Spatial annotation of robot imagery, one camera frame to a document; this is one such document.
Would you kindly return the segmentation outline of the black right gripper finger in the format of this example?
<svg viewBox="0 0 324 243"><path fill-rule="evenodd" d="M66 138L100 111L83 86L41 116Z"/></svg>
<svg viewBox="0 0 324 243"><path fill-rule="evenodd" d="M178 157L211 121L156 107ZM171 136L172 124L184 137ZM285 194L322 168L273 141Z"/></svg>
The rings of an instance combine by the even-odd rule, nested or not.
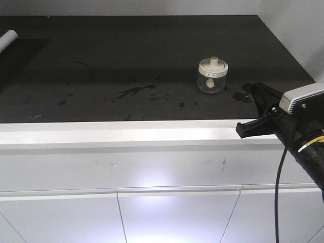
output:
<svg viewBox="0 0 324 243"><path fill-rule="evenodd" d="M252 84L251 94L256 104L258 118L276 112L283 96L283 92L275 90L262 82Z"/></svg>

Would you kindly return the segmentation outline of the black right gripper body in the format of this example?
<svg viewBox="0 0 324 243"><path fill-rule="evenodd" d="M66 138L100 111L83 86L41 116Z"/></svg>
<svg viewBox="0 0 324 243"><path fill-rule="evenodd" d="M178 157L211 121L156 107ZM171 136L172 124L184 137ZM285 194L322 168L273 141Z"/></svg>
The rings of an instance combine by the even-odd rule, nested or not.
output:
<svg viewBox="0 0 324 243"><path fill-rule="evenodd" d="M275 134L281 142L287 142L291 134L294 134L294 142L305 142L323 135L322 129L323 106L316 105L305 108L299 105L292 114L278 108L256 120L236 125L236 132L241 138Z"/></svg>

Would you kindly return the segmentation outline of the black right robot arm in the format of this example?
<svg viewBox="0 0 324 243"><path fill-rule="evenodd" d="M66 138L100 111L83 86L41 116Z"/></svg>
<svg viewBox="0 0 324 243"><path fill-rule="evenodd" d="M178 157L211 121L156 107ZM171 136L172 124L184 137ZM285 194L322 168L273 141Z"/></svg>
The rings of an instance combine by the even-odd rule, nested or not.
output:
<svg viewBox="0 0 324 243"><path fill-rule="evenodd" d="M323 190L323 84L285 93L261 82L252 84L258 118L238 123L241 138L274 134L297 163Z"/></svg>

